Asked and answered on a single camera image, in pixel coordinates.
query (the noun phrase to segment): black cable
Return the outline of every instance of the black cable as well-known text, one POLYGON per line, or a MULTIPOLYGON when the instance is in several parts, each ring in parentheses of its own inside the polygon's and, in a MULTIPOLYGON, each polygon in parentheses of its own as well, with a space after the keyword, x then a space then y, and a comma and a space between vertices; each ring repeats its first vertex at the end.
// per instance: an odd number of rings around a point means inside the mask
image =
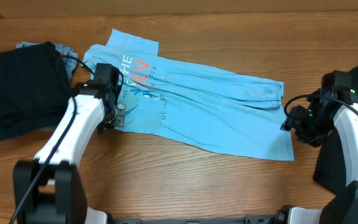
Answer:
POLYGON ((358 111, 356 109, 354 109, 351 105, 348 105, 347 103, 343 102, 342 100, 338 100, 338 99, 332 98, 330 96, 314 95, 314 94, 300 95, 300 96, 296 96, 296 97, 290 99, 284 106, 285 115, 287 115, 289 117, 293 117, 292 115, 289 115, 287 112, 288 105, 290 105, 290 103, 294 102, 295 100, 298 100, 301 98, 322 98, 322 99, 331 100, 333 102, 339 103, 339 104, 347 107, 349 110, 353 111, 353 113, 355 113, 358 116, 358 111))
MULTIPOLYGON (((71 58, 76 60, 77 62, 80 62, 86 69, 88 69, 92 74, 92 70, 86 66, 81 60, 71 57, 71 56, 67 56, 67 55, 61 55, 61 57, 66 57, 66 58, 71 58)), ((29 197, 30 193, 34 190, 34 188, 37 186, 41 175, 45 172, 45 169, 47 168, 47 166, 49 165, 50 160, 52 159, 53 155, 55 154, 55 152, 57 151, 57 149, 59 148, 59 145, 62 143, 62 141, 64 140, 67 132, 70 130, 75 116, 77 114, 77 102, 74 98, 74 96, 71 93, 71 89, 70 88, 66 88, 64 81, 62 80, 62 76, 58 74, 58 63, 59 63, 59 58, 56 59, 55 62, 55 72, 54 74, 57 76, 58 81, 60 82, 60 84, 62 85, 62 88, 66 91, 66 94, 71 97, 73 99, 73 103, 74 103, 74 111, 73 111, 73 116, 71 116, 70 121, 68 122, 66 128, 64 129, 62 135, 59 137, 58 141, 56 142, 56 145, 54 145, 54 147, 52 147, 52 150, 50 151, 49 156, 47 157, 47 159, 45 160, 44 164, 41 166, 40 170, 38 171, 37 175, 34 177, 34 179, 32 180, 31 184, 29 185, 29 188, 26 190, 25 194, 22 197, 22 200, 19 202, 19 204, 16 207, 15 212, 13 213, 11 220, 9 221, 9 224, 14 224, 18 214, 21 212, 22 207, 24 205, 24 203, 26 202, 27 198, 29 197)))

